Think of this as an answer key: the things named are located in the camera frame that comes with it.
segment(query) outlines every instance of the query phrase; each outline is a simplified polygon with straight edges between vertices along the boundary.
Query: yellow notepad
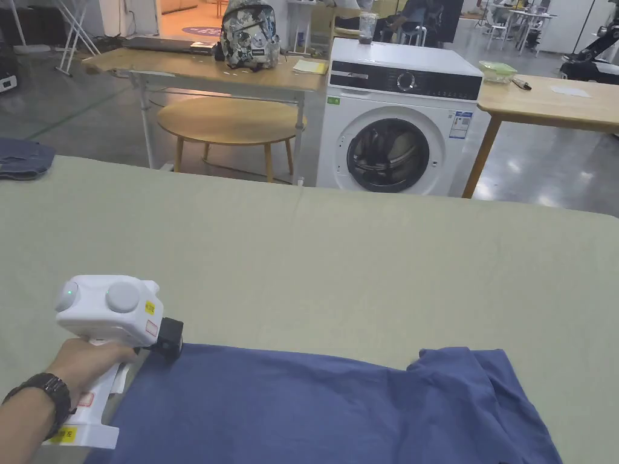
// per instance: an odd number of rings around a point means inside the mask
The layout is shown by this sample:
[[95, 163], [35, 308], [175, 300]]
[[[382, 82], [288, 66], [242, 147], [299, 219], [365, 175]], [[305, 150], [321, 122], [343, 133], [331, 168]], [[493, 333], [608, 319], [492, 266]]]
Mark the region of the yellow notepad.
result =
[[305, 61], [300, 59], [294, 68], [297, 72], [310, 72], [312, 74], [325, 74], [327, 72], [326, 63], [317, 63], [315, 61]]

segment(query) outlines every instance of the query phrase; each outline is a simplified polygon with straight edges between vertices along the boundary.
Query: round wooden stool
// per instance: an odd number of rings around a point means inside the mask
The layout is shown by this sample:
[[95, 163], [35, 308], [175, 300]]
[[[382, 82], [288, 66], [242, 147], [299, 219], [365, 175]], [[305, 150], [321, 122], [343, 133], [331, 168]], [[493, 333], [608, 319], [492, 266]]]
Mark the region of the round wooden stool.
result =
[[[273, 182], [271, 144], [286, 142], [292, 174], [290, 139], [295, 136], [297, 109], [283, 103], [240, 98], [202, 97], [164, 107], [157, 115], [163, 130], [177, 136], [174, 171], [181, 167], [183, 142], [204, 142], [204, 161], [213, 145], [264, 145], [267, 181]], [[303, 127], [307, 120], [303, 118]]]

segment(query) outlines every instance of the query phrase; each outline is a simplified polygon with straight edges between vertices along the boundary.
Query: washing machine knob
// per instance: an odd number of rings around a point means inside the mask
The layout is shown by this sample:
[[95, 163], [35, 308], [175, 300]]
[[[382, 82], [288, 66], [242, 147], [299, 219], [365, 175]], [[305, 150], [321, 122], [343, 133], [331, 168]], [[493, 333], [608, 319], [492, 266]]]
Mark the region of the washing machine knob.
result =
[[410, 72], [403, 72], [397, 77], [397, 88], [403, 92], [412, 90], [415, 86], [415, 76]]

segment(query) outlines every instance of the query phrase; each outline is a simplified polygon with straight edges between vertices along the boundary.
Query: washing machine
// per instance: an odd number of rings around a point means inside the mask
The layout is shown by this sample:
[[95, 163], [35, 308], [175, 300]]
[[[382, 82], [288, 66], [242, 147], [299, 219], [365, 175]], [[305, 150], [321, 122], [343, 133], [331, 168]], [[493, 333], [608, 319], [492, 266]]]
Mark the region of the washing machine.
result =
[[336, 38], [316, 186], [448, 195], [482, 77], [451, 50]]

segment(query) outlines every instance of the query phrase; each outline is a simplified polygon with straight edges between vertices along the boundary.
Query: blue cloth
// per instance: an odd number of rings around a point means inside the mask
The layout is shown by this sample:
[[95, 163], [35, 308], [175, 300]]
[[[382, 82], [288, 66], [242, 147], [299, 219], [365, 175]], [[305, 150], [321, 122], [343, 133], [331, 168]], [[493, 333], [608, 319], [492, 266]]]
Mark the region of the blue cloth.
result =
[[47, 172], [56, 150], [28, 140], [0, 137], [0, 179], [31, 181]]
[[149, 356], [88, 464], [559, 464], [505, 353], [422, 350], [406, 371], [185, 345]]

